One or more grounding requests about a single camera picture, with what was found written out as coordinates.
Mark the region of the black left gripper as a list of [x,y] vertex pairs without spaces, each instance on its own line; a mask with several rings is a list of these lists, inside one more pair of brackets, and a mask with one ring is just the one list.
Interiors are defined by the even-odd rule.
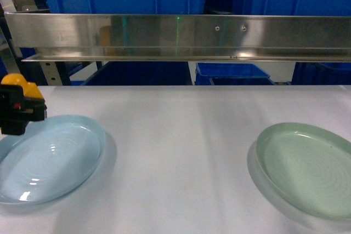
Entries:
[[26,96],[20,85],[1,85],[1,133],[23,135],[30,122],[47,117],[46,102],[42,98]]

